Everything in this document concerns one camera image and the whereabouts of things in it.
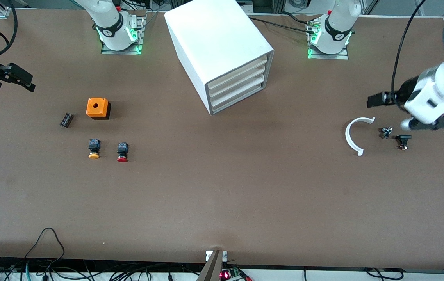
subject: table surface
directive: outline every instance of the table surface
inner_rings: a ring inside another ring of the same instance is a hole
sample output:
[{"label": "table surface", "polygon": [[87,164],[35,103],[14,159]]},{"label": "table surface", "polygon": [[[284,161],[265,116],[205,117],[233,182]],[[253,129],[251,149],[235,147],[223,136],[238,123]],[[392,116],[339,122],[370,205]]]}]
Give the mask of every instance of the table surface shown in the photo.
[{"label": "table surface", "polygon": [[[163,14],[136,56],[100,55],[85,11],[18,15],[0,62],[36,91],[0,91],[0,256],[24,256],[51,226],[67,258],[202,262],[219,247],[239,264],[444,269],[444,130],[412,133],[402,152],[377,129],[402,133],[408,116],[365,105],[390,88],[407,18],[360,18],[347,61],[307,59],[304,34],[256,23],[275,49],[266,89],[209,116]],[[396,87],[444,60],[442,27],[414,20]],[[86,116],[92,96],[111,101],[109,121]],[[376,117],[352,127],[362,157],[344,137],[357,117]],[[51,234],[32,252],[59,254]]]}]

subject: brown tabletop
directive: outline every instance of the brown tabletop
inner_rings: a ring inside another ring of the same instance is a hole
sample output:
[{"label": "brown tabletop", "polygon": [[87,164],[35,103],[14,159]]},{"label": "brown tabletop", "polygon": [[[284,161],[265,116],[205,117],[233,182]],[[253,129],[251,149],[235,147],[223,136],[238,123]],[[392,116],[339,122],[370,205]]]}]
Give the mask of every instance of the brown tabletop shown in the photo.
[{"label": "brown tabletop", "polygon": [[[0,62],[32,73],[36,91],[0,90],[0,256],[24,256],[51,226],[67,258],[202,262],[220,247],[239,264],[444,269],[444,130],[411,133],[402,152],[377,129],[402,133],[408,116],[365,104],[390,89],[407,18],[360,18],[347,61],[307,59],[304,34],[256,23],[275,48],[266,89],[209,116],[163,14],[136,56],[100,55],[85,11],[18,15]],[[442,28],[413,22],[396,87],[444,60]],[[94,96],[111,120],[86,116]],[[357,117],[376,117],[352,127],[362,157],[344,137]],[[32,256],[59,254],[47,234]]]}]

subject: white box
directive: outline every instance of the white box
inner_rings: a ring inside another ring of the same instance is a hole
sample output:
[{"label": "white box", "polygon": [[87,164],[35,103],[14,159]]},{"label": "white box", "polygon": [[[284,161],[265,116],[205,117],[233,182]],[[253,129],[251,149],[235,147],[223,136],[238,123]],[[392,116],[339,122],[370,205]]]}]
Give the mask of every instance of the white box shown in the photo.
[{"label": "white box", "polygon": [[164,17],[211,115],[265,88],[274,49],[236,1],[192,0]]}]

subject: orange box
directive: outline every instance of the orange box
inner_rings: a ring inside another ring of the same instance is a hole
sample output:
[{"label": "orange box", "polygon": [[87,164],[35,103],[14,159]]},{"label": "orange box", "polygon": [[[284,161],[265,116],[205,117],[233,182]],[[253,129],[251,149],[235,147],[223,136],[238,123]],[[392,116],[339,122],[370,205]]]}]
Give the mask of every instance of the orange box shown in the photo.
[{"label": "orange box", "polygon": [[111,103],[107,98],[89,98],[86,115],[95,120],[108,120],[111,116]]}]

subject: white curved handle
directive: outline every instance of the white curved handle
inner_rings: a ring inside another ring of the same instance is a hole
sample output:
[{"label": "white curved handle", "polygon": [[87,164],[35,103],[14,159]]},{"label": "white curved handle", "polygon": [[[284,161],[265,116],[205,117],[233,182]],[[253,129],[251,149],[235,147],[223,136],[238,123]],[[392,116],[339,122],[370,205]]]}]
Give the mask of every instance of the white curved handle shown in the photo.
[{"label": "white curved handle", "polygon": [[362,154],[364,153],[364,149],[361,149],[359,146],[357,146],[357,144],[355,144],[354,141],[352,140],[352,137],[350,137],[350,127],[352,127],[352,124],[356,122],[365,122],[371,124],[374,121],[375,117],[373,117],[372,119],[366,117],[360,117],[352,120],[352,122],[350,122],[350,124],[347,126],[347,129],[345,130],[345,138],[347,139],[349,146],[355,151],[357,151],[357,156],[362,156]]}]

